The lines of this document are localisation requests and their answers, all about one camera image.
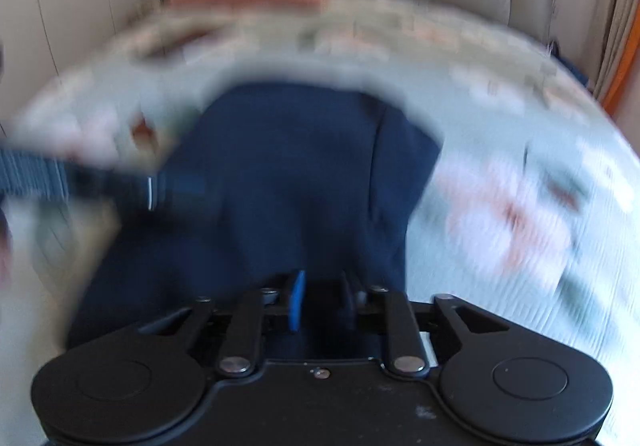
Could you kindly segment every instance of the dark blue garment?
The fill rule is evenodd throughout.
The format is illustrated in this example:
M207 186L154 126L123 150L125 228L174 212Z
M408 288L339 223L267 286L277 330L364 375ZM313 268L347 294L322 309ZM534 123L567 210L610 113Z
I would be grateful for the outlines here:
M406 227L438 153L398 109L360 92L294 83L229 90L164 166L222 185L218 219L125 223L82 298L68 346L197 296L232 303L277 273L305 269L303 326L316 326L313 341L326 348L305 345L313 349L305 353L341 355L335 281L350 269L365 285L404 291Z

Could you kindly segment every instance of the screw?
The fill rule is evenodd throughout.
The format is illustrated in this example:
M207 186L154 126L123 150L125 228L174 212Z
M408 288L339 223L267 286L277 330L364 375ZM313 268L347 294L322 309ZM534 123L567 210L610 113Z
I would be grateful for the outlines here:
M418 356L400 356L394 360L394 368L405 374L417 374L425 368L425 364Z
M331 371L328 368L314 368L311 372L316 379L328 379Z
M219 366L227 374L242 374L249 370L251 362L241 356L228 356L220 360Z

